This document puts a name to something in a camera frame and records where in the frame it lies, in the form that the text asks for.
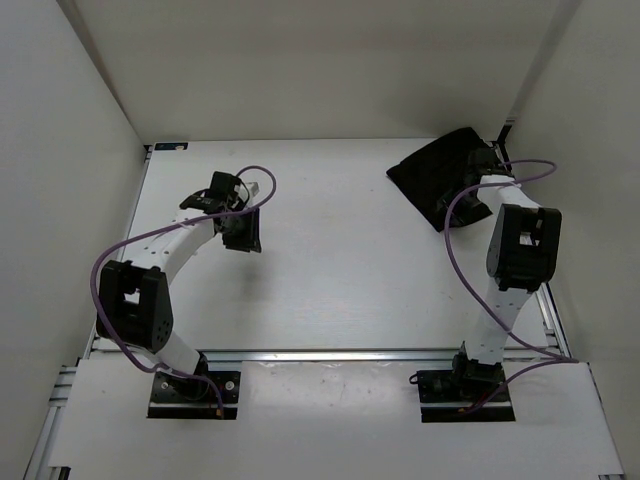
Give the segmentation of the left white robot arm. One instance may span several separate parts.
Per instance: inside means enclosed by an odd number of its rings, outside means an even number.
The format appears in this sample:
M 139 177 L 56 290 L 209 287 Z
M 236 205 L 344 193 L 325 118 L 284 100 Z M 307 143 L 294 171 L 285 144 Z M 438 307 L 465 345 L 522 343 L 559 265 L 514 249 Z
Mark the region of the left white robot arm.
M 220 235 L 229 250 L 261 251 L 256 182 L 231 178 L 180 205 L 169 232 L 158 233 L 136 257 L 111 260 L 100 271 L 98 298 L 114 332 L 129 349 L 161 366 L 167 383 L 188 400 L 214 395 L 204 355 L 174 330 L 170 285 L 197 251 Z

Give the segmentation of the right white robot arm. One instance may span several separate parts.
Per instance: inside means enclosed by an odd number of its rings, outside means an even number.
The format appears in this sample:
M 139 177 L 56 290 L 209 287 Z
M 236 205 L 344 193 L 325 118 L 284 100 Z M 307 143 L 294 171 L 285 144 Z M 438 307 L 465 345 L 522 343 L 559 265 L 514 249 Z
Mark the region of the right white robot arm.
M 462 186 L 452 194 L 444 220 L 447 253 L 450 227 L 485 213 L 495 215 L 486 256 L 486 294 L 471 293 L 481 313 L 454 357 L 449 387 L 460 399 L 488 395 L 504 381 L 507 339 L 530 297 L 555 273 L 562 214 L 523 193 L 507 166 L 490 148 L 469 154 Z

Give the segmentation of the black skirt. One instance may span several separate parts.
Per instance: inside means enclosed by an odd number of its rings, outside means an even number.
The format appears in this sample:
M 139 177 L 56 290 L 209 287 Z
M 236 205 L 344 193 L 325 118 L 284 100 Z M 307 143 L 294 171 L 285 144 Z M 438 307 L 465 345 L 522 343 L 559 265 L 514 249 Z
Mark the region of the black skirt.
M 438 232 L 459 192 L 477 183 L 465 183 L 469 153 L 489 147 L 470 127 L 457 129 L 410 154 L 387 170 L 387 177 Z

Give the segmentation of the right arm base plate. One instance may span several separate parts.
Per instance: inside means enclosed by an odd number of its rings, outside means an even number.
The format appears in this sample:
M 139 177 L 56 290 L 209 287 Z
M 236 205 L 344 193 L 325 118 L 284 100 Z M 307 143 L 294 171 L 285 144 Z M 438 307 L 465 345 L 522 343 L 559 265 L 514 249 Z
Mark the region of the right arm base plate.
M 516 420 L 501 363 L 481 364 L 459 352 L 444 370 L 417 370 L 422 423 L 497 423 Z

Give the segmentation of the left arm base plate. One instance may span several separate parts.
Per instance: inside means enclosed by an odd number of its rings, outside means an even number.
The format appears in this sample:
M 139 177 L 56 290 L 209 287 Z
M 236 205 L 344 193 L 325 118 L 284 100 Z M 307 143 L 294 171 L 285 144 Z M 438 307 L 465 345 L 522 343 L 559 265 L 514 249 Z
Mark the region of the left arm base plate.
M 206 376 L 221 394 L 223 408 L 208 383 L 155 374 L 147 417 L 149 419 L 235 420 L 241 385 L 240 371 L 209 371 Z

